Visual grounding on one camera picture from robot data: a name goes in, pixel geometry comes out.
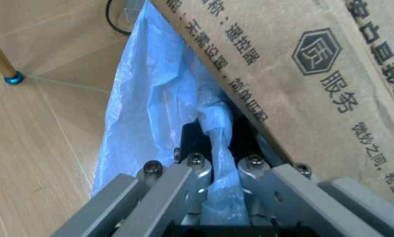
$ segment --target screw head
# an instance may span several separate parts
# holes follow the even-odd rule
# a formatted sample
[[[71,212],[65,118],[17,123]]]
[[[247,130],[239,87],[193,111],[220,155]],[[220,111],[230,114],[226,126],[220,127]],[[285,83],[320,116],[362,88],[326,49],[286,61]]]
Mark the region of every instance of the screw head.
[[[143,166],[144,177],[156,177],[159,178],[162,175],[162,164],[157,160],[151,160]]]
[[[257,154],[252,154],[245,158],[245,162],[248,168],[259,168],[263,165],[264,159]]]
[[[307,178],[311,178],[311,168],[305,164],[305,163],[301,163],[301,162],[297,162],[294,163],[294,168],[302,175],[304,175]]]
[[[187,165],[190,167],[204,167],[205,158],[201,153],[190,153],[187,156]]]
[[[179,162],[181,159],[181,149],[179,147],[174,149],[174,160],[175,162]]]

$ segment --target crumpled plastic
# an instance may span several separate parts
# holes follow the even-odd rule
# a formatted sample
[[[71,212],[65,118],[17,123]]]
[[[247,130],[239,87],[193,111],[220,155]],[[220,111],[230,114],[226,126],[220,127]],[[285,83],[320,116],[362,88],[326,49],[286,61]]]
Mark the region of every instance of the crumpled plastic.
[[[202,225],[248,225],[238,172],[228,145],[228,98],[207,68],[149,2],[122,54],[106,109],[92,196],[119,173],[135,176],[149,160],[170,166],[182,126],[199,120],[212,144],[214,182]]]

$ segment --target black metal part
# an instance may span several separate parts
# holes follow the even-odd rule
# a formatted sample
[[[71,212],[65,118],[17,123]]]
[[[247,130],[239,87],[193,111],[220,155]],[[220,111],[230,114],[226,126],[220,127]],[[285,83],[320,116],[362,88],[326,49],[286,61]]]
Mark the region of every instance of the black metal part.
[[[174,226],[163,237],[317,237],[309,227],[275,229],[261,226]]]
[[[212,162],[210,138],[203,133],[197,119],[182,127],[179,163],[191,153],[201,153],[206,159]]]
[[[245,116],[241,116],[234,121],[232,125],[232,141],[229,145],[229,150],[238,163],[242,158],[250,155],[259,155],[263,157],[260,146],[256,139],[256,130],[250,124]]]

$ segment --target cable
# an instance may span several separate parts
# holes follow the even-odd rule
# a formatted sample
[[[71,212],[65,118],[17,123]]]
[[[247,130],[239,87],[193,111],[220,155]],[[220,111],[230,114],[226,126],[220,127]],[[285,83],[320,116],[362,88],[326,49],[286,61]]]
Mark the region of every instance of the cable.
[[[106,21],[112,27],[112,29],[116,30],[117,32],[119,32],[123,35],[129,36],[131,34],[131,32],[123,31],[120,28],[118,28],[114,23],[112,23],[111,18],[109,17],[109,10],[111,9],[111,3],[112,3],[112,0],[108,0],[108,2],[106,3],[106,9],[105,9]]]

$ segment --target cardboard box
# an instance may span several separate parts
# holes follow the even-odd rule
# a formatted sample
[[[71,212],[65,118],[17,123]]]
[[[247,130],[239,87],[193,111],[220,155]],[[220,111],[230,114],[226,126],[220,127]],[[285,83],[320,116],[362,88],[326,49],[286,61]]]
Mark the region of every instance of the cardboard box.
[[[394,203],[394,98],[343,1],[153,3],[280,156]]]
[[[394,98],[394,0],[345,0],[371,61]]]

